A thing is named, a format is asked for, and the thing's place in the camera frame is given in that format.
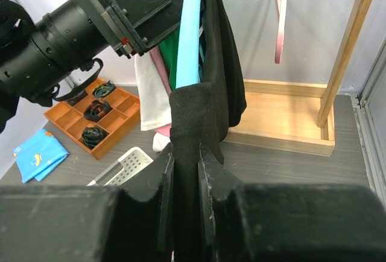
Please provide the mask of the blue folded cloth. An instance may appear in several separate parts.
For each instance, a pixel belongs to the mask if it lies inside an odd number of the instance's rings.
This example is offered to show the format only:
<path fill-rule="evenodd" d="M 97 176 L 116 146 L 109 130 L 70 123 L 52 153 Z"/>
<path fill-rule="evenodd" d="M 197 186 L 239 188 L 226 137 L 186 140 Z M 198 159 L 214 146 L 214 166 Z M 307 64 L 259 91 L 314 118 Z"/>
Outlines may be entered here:
<path fill-rule="evenodd" d="M 46 129 L 15 147 L 13 154 L 23 184 L 32 179 L 41 182 L 69 156 L 59 140 Z"/>

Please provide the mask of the light blue metal-hook hanger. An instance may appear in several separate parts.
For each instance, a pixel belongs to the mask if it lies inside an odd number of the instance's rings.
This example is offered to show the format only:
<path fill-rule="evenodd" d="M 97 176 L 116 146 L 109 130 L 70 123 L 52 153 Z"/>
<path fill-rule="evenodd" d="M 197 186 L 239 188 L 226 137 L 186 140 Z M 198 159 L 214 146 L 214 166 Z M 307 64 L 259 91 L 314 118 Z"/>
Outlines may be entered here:
<path fill-rule="evenodd" d="M 176 87 L 199 81 L 198 54 L 201 0 L 183 0 L 177 54 Z"/>

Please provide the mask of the white t shirt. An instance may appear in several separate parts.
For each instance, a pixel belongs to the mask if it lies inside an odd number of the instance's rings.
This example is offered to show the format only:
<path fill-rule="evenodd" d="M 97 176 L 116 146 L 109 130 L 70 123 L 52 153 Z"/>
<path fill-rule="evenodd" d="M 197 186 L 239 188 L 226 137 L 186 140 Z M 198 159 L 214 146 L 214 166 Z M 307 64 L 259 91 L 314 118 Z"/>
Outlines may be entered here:
<path fill-rule="evenodd" d="M 150 53 L 135 56 L 134 69 L 140 99 L 140 128 L 144 132 L 155 133 L 152 148 L 161 152 L 170 142 L 169 95 Z"/>

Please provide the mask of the wooden clothes rack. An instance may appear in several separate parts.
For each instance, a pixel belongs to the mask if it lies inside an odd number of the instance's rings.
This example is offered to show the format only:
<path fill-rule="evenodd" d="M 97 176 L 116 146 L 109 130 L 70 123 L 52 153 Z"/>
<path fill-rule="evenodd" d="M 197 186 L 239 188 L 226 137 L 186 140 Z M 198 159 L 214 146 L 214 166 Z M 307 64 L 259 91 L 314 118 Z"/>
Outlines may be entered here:
<path fill-rule="evenodd" d="M 227 142 L 330 157 L 334 101 L 372 0 L 355 0 L 326 85 L 244 80 L 247 108 Z"/>

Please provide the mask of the pink t shirt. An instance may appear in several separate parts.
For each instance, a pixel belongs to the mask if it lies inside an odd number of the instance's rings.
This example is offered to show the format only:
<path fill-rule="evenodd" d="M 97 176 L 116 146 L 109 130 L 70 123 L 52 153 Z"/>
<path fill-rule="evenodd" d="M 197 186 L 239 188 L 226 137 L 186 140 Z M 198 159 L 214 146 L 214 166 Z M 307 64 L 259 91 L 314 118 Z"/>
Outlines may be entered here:
<path fill-rule="evenodd" d="M 158 127 L 155 131 L 164 136 L 170 137 L 170 129 L 171 129 L 171 108 L 169 105 L 169 96 L 171 94 L 171 87 L 169 85 L 168 77 L 169 70 L 163 60 L 162 53 L 160 51 L 159 46 L 154 47 L 150 51 L 150 56 L 153 60 L 153 63 L 158 71 L 159 77 L 161 79 L 163 88 L 166 92 L 166 114 L 165 117 L 162 118 L 162 126 Z"/>

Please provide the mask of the orange wooden compartment tray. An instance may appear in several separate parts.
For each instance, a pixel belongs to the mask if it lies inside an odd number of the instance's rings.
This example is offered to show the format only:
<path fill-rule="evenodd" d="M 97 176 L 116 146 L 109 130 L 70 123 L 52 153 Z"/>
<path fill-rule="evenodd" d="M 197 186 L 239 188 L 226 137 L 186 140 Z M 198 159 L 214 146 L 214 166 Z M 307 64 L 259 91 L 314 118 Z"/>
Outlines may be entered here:
<path fill-rule="evenodd" d="M 95 159 L 101 159 L 140 121 L 137 95 L 116 86 L 102 97 L 96 88 L 110 89 L 113 83 L 96 79 L 75 104 L 62 101 L 45 117 Z"/>

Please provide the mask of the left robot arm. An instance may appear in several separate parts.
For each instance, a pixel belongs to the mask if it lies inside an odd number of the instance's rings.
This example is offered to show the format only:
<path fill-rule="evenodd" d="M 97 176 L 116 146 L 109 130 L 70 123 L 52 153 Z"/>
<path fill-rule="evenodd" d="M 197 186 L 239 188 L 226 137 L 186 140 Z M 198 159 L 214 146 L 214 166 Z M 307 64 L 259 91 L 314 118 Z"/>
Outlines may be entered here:
<path fill-rule="evenodd" d="M 110 47 L 119 56 L 149 52 L 180 26 L 183 0 L 68 0 L 33 22 L 19 4 L 1 0 L 1 126 L 20 98 L 43 107 L 74 97 L 96 75 L 59 95 L 72 71 L 102 65 Z"/>

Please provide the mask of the white plastic basket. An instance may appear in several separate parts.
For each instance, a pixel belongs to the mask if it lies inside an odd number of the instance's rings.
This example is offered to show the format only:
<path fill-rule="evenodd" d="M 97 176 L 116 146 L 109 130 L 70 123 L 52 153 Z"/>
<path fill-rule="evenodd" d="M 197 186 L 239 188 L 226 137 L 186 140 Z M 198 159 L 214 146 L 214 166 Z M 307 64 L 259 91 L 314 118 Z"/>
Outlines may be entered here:
<path fill-rule="evenodd" d="M 87 186 L 120 186 L 152 162 L 153 159 L 141 148 L 132 147 L 90 181 Z"/>

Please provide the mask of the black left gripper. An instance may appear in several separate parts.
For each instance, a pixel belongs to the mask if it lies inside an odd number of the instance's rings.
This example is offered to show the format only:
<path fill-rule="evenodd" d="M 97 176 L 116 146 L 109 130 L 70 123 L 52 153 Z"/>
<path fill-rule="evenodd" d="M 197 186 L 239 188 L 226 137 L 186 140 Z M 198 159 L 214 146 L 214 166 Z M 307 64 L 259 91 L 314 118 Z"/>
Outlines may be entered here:
<path fill-rule="evenodd" d="M 143 55 L 179 28 L 183 0 L 73 0 L 88 25 L 80 39 L 95 56 L 107 47 L 119 56 Z"/>

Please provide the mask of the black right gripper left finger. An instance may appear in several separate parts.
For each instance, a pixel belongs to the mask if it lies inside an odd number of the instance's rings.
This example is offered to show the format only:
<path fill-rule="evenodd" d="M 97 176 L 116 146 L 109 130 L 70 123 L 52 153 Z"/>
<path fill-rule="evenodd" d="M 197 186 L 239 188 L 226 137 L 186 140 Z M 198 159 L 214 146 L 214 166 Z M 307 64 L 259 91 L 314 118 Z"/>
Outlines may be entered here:
<path fill-rule="evenodd" d="M 168 145 L 120 186 L 1 187 L 2 261 L 170 261 Z"/>

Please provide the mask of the black t shirt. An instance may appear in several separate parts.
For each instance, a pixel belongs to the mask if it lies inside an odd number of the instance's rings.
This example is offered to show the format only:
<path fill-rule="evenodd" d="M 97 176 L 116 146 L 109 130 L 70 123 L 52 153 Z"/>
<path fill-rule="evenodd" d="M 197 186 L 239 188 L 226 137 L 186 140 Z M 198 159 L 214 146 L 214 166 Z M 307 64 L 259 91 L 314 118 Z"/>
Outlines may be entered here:
<path fill-rule="evenodd" d="M 171 144 L 174 158 L 174 259 L 201 261 L 198 160 L 206 145 L 217 161 L 220 142 L 237 126 L 247 107 L 236 42 L 223 0 L 203 0 L 206 41 L 203 81 L 174 90 Z"/>

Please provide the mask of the dark rolled sock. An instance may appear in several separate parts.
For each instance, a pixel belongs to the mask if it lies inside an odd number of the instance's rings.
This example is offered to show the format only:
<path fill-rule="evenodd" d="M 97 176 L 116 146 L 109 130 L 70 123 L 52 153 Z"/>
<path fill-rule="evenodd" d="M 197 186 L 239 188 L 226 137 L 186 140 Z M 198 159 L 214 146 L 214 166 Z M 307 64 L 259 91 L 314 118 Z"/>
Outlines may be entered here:
<path fill-rule="evenodd" d="M 108 135 L 107 131 L 98 126 L 85 127 L 81 134 L 81 140 L 88 149 L 93 150 Z"/>
<path fill-rule="evenodd" d="M 112 81 L 107 81 L 95 87 L 92 91 L 92 96 L 97 99 L 103 99 L 112 93 L 116 89 L 115 84 Z"/>
<path fill-rule="evenodd" d="M 107 101 L 94 100 L 83 112 L 83 116 L 86 120 L 97 123 L 110 111 L 112 111 L 111 105 Z"/>
<path fill-rule="evenodd" d="M 82 90 L 78 94 L 74 95 L 73 97 L 67 99 L 65 102 L 70 106 L 75 106 L 77 103 L 79 103 L 81 100 L 86 98 L 88 96 L 88 93 L 86 90 Z"/>

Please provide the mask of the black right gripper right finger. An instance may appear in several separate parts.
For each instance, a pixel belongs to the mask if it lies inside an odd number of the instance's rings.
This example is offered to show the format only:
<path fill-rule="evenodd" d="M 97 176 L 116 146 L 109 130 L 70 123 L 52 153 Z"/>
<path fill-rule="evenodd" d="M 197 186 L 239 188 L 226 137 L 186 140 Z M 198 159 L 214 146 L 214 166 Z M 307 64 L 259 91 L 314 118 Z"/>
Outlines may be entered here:
<path fill-rule="evenodd" d="M 203 261 L 384 261 L 385 209 L 342 184 L 252 184 L 198 160 Z"/>

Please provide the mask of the pink plastic hanger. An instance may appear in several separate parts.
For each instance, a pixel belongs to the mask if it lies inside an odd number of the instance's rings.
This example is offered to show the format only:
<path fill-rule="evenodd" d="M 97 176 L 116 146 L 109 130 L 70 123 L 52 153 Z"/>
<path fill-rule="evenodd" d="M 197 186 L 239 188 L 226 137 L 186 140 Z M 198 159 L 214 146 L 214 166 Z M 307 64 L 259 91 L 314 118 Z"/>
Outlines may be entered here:
<path fill-rule="evenodd" d="M 275 1 L 277 6 L 278 29 L 277 29 L 277 40 L 276 40 L 274 62 L 275 64 L 279 64 L 282 57 L 284 37 L 285 37 L 287 0 L 275 0 Z"/>

